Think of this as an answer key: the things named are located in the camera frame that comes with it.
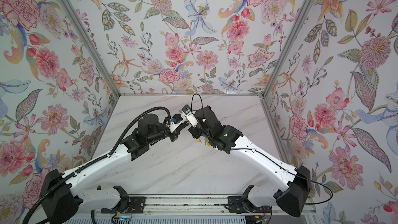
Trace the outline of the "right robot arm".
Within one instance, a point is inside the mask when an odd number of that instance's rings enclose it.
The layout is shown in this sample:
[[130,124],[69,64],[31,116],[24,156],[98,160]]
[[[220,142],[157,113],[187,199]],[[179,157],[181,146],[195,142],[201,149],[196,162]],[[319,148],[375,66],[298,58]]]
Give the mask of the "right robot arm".
[[311,172],[305,166],[291,166],[270,155],[231,125],[222,125],[209,106],[193,111],[185,105],[181,114],[191,124],[189,132],[196,139],[207,138],[211,147],[247,162],[276,186],[272,194],[276,204],[287,214],[300,217],[311,189]]

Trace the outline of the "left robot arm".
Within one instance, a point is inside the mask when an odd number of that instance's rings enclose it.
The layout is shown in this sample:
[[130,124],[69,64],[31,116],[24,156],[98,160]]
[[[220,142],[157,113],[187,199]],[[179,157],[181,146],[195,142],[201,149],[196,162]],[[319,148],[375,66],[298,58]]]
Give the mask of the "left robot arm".
[[131,130],[132,125],[129,125],[111,151],[63,173],[53,170],[46,175],[39,201],[47,222],[62,224],[78,210],[92,207],[94,201],[83,197],[83,192],[91,183],[134,161],[153,144],[166,138],[175,141],[189,122],[181,114],[167,116],[164,122],[159,122],[157,115],[148,113],[134,119],[132,124],[137,124],[137,128]]

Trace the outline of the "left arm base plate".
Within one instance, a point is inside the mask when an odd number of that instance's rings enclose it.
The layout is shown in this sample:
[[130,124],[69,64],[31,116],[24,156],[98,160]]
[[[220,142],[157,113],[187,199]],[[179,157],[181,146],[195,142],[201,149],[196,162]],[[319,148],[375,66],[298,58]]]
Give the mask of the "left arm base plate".
[[146,197],[123,198],[114,208],[102,208],[101,214],[142,214],[146,205],[146,199]]

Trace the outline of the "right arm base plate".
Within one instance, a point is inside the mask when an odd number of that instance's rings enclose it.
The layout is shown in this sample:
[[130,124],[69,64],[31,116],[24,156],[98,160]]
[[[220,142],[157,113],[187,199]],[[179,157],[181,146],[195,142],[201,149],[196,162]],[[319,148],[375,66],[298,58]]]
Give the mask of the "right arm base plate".
[[272,212],[270,206],[260,206],[257,207],[251,203],[247,198],[244,197],[227,197],[228,203],[224,206],[229,213],[233,214],[243,214],[243,213],[253,213],[253,214],[268,214]]

